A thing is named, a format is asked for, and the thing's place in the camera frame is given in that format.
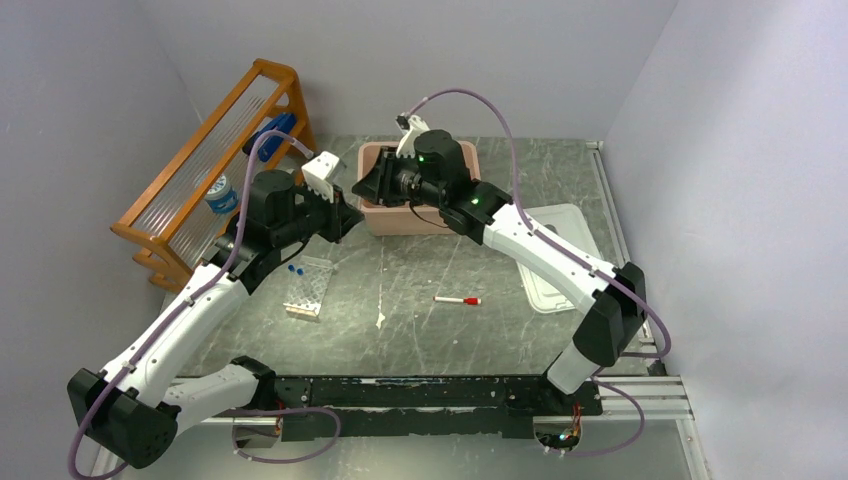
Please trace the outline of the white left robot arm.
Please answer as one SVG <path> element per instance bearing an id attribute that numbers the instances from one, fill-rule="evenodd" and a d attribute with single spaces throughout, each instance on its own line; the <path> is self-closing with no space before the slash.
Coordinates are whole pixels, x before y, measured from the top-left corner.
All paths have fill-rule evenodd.
<path id="1" fill-rule="evenodd" d="M 362 220 L 325 177 L 297 184 L 287 172 L 268 170 L 247 181 L 237 214 L 171 304 L 103 368 L 81 369 L 69 380 L 77 423 L 66 457 L 71 476 L 80 477 L 76 460 L 84 439 L 115 454 L 122 467 L 141 469 L 210 417 L 231 409 L 254 416 L 272 411 L 275 372 L 248 356 L 182 385 L 175 377 L 270 273 L 313 237 L 337 243 Z"/>

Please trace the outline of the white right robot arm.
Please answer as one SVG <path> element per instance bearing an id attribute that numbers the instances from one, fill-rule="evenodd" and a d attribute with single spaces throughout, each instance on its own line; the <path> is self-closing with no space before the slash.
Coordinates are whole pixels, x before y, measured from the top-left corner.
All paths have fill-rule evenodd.
<path id="1" fill-rule="evenodd" d="M 534 221 L 516 198 L 472 177 L 461 145 L 444 130 L 419 135 L 411 155 L 383 148 L 352 192 L 373 205 L 437 209 L 454 233 L 513 258 L 582 313 L 569 344 L 544 372 L 539 398 L 550 413 L 573 406 L 582 384 L 615 365 L 645 323 L 645 279 L 638 266 L 616 267 Z"/>

